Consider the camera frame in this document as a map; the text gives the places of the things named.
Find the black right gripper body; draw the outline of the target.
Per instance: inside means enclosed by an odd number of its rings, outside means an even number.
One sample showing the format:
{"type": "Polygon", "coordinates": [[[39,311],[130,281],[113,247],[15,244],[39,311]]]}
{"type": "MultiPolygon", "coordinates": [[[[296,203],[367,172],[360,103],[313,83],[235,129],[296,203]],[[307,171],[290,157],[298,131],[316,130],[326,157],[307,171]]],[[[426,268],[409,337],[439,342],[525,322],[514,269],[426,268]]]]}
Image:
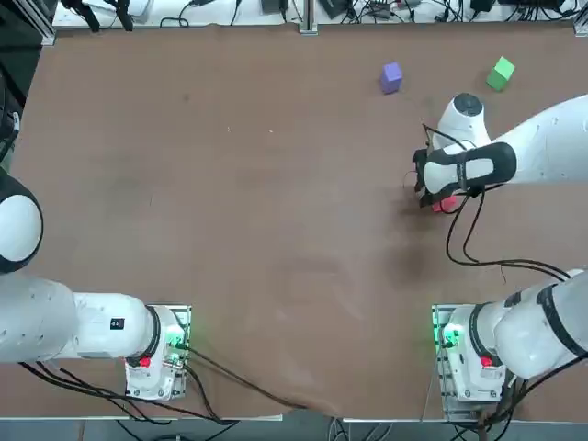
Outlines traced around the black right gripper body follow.
{"type": "Polygon", "coordinates": [[[416,182],[414,184],[414,192],[418,198],[420,208],[424,207],[438,207],[441,198],[433,195],[425,186],[424,183],[424,166],[428,152],[426,148],[417,149],[413,154],[413,166],[416,174],[416,182]]]}

